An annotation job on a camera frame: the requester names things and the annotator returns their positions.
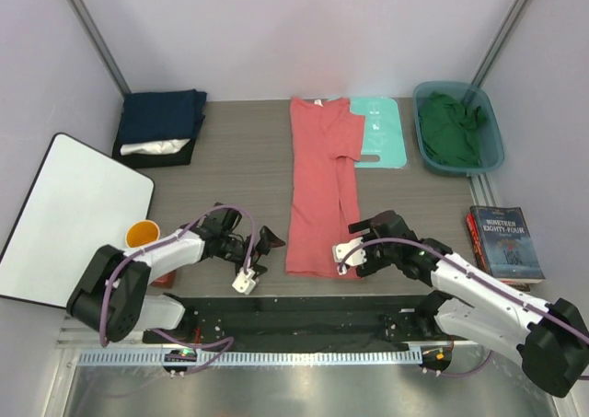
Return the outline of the pink t shirt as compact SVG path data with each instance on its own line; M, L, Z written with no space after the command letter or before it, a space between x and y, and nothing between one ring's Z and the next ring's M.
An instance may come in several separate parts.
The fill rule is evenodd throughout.
M285 270L289 275L336 278L332 248L354 238L360 221L355 164L360 161L364 117L347 98L290 101L293 201Z

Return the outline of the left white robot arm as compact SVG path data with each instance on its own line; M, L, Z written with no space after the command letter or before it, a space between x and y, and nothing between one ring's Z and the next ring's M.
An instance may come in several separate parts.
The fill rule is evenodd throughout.
M147 245L100 247L69 296L67 314L96 331L101 345L119 342L135 330L165 332L175 342L188 341L196 330L195 318L177 298L148 295L147 288L181 267L217 258L234 265L233 289L251 294L267 271L260 258L285 243L266 226L253 229L248 237L235 234L240 220L248 216L219 203Z

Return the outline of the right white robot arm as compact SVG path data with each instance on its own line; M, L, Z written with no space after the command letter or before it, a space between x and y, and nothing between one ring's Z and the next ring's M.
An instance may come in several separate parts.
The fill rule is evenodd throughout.
M348 229L354 238L332 248L340 275L354 269L364 278L394 266L433 289L416 311L423 337L443 333L476 342L520 365L557 398L587 380L588 328L573 303L550 303L500 282L445 244L417 237L392 210Z

